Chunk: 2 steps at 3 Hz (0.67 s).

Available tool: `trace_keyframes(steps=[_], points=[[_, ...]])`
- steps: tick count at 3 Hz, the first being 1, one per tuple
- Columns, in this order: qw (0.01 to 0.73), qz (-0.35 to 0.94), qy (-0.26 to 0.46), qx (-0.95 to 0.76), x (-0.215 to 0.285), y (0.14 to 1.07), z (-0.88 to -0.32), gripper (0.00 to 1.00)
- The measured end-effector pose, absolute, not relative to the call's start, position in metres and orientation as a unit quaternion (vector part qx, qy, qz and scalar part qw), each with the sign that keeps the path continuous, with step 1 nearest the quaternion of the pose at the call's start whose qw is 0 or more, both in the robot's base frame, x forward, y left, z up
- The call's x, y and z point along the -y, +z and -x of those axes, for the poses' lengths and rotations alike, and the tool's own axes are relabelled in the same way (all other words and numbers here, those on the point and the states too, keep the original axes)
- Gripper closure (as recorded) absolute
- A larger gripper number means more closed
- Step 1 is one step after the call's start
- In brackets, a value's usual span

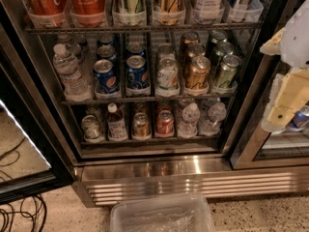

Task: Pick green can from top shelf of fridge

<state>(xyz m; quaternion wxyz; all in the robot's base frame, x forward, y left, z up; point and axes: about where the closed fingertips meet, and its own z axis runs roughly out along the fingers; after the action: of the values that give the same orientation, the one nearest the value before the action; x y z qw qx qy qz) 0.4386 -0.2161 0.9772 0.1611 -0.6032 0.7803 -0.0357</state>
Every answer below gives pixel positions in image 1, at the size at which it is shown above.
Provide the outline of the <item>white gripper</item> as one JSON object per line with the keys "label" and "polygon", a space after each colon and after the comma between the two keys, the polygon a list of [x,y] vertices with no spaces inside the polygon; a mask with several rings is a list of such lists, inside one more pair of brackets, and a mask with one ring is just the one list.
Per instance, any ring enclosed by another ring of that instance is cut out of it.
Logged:
{"label": "white gripper", "polygon": [[[286,23],[260,47],[265,55],[280,55],[294,68],[309,67],[309,0],[305,0]],[[309,102],[309,71],[297,69],[278,73],[272,81],[269,102],[265,108],[262,129],[283,130],[295,114]]]}

